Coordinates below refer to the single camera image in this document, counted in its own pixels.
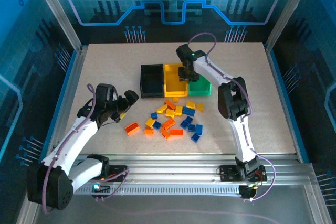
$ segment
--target work surface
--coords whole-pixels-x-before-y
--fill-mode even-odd
[[[71,128],[78,110],[92,97],[87,83],[116,86],[119,95],[133,90],[140,96],[140,65],[179,63],[175,50],[182,43],[171,44],[90,44],[80,75],[75,98],[67,124]],[[207,51],[212,44],[194,43],[193,50]],[[268,60],[261,43],[218,43],[209,56],[212,61],[232,76],[245,79],[247,92],[255,113],[249,117],[251,139],[260,153],[294,153],[293,141]],[[160,132],[154,136],[143,133],[150,113],[164,104],[165,98],[141,99],[127,112],[119,123],[102,127],[86,144],[82,154],[155,154],[155,153],[224,153],[234,154],[235,146],[229,122],[217,108],[218,93],[213,87],[210,97],[180,98],[180,105],[188,100],[204,104],[204,112],[197,111],[194,122],[203,125],[203,135],[198,143],[191,133],[166,140]],[[179,123],[186,116],[177,116]],[[161,123],[169,118],[159,116]],[[124,128],[137,122],[141,128],[128,136]]]

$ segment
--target yellow block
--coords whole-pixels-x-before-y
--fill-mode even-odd
[[[168,105],[165,104],[162,107],[158,108],[156,111],[157,111],[157,113],[161,114],[167,109],[167,107],[168,107]]]
[[[149,128],[152,128],[154,123],[155,123],[155,120],[149,118],[146,122],[146,126],[148,126]]]
[[[182,115],[182,107],[181,106],[176,106],[175,115]]]
[[[176,102],[176,103],[178,103],[180,99],[179,99],[178,97],[173,97],[173,99],[172,99],[172,100],[173,100],[173,102]]]
[[[196,105],[196,108],[197,108],[199,111],[203,112],[203,110],[204,110],[204,105],[203,105],[202,103],[198,103],[198,104]]]
[[[188,101],[186,107],[190,109],[195,109],[196,104],[192,101]]]
[[[174,118],[175,117],[175,111],[167,109],[166,110],[166,116],[169,116],[170,118]]]

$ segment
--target building block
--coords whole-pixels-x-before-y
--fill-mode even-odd
[[[183,128],[183,129],[186,129],[188,127],[188,123],[186,121],[183,121],[181,124],[180,124],[180,127]]]
[[[183,129],[171,129],[170,136],[183,136]]]
[[[176,106],[175,108],[175,115],[182,115],[182,107],[181,106]]]
[[[168,121],[166,121],[164,124],[162,124],[162,127],[165,130],[168,130],[169,128],[173,127],[176,124],[174,119],[169,119]]]
[[[164,104],[167,104],[169,108],[171,108],[172,110],[175,110],[175,107],[176,107],[176,106],[175,106],[171,101],[166,100],[166,101],[164,102]]]
[[[164,128],[161,128],[161,134],[165,139],[170,139],[170,134]]]
[[[146,126],[149,128],[152,128],[154,123],[155,123],[155,120],[152,118],[149,118],[146,122]]]
[[[197,135],[196,133],[191,137],[191,140],[194,141],[195,143],[197,143],[199,139],[200,139],[200,136]]]
[[[128,135],[131,135],[132,133],[136,132],[138,129],[140,129],[140,127],[137,123],[132,123],[125,128]]]
[[[158,117],[157,117],[157,113],[156,113],[156,112],[152,113],[152,114],[151,114],[151,118],[152,118],[152,119],[158,119]]]
[[[179,100],[180,100],[180,98],[179,98],[179,97],[173,97],[173,102],[175,102],[175,103],[178,103],[178,102],[179,102]]]
[[[145,128],[144,133],[146,135],[154,135],[154,129],[152,129],[152,128]]]
[[[188,125],[188,131],[189,132],[195,132],[195,124],[189,124]]]
[[[201,135],[203,133],[203,125],[197,124],[195,126],[195,133],[197,135]]]
[[[198,104],[196,105],[196,108],[197,108],[199,111],[203,112],[203,110],[204,110],[204,105],[203,105],[202,103],[198,103]]]
[[[192,101],[187,101],[186,107],[189,109],[194,109],[196,107],[196,104]]]
[[[187,108],[187,107],[183,107],[182,113],[186,114],[186,115],[194,116],[195,115],[195,110]]]
[[[174,118],[175,117],[175,111],[167,109],[166,110],[166,116],[169,116],[170,118]]]
[[[161,127],[161,123],[159,123],[158,121],[156,121],[154,124],[153,124],[153,128],[158,130],[159,128]]]
[[[161,113],[163,113],[167,108],[168,108],[168,105],[167,105],[167,104],[166,104],[166,105],[163,105],[162,107],[158,108],[158,109],[156,110],[156,112],[157,112],[158,114],[161,114]]]
[[[194,120],[193,118],[191,118],[190,116],[187,116],[186,119],[184,119],[188,124],[191,124],[191,122]]]

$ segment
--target blue block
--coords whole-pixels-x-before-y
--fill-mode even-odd
[[[157,117],[157,113],[156,113],[156,112],[152,113],[152,114],[151,114],[151,118],[152,118],[152,119],[158,119],[158,117]]]
[[[183,121],[181,124],[180,124],[180,127],[183,128],[183,129],[186,129],[188,127],[188,123],[186,121]]]
[[[191,140],[197,143],[197,141],[200,139],[200,136],[197,135],[196,133],[191,137]]]
[[[200,125],[200,124],[196,125],[195,126],[195,133],[197,135],[201,135],[203,133],[203,125]]]
[[[187,108],[187,107],[183,107],[183,109],[182,109],[183,114],[191,115],[191,116],[195,115],[195,111],[196,110],[193,110],[193,109],[190,109],[190,108]]]
[[[159,123],[158,121],[156,121],[154,124],[153,124],[153,128],[154,129],[159,129],[161,127],[161,123]]]
[[[195,132],[195,124],[189,124],[188,131],[189,132]]]
[[[188,124],[191,124],[191,122],[193,121],[193,118],[191,118],[190,116],[187,116],[186,119],[184,119]]]

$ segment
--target orange block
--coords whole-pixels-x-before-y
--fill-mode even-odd
[[[162,128],[164,128],[165,130],[168,130],[169,128],[173,127],[176,124],[174,119],[169,119],[168,121],[166,121],[164,124],[162,124]]]
[[[183,129],[171,129],[169,134],[171,136],[183,136]]]
[[[166,101],[164,102],[164,104],[167,104],[169,108],[171,108],[172,110],[175,110],[175,107],[176,107],[176,106],[175,106],[171,101],[166,100]]]
[[[154,135],[154,129],[151,128],[145,128],[144,133],[146,135]]]
[[[169,133],[164,128],[161,128],[161,134],[164,136],[165,139],[170,139]]]
[[[125,128],[128,135],[131,135],[132,133],[136,132],[138,129],[140,129],[140,127],[137,123],[132,123]]]

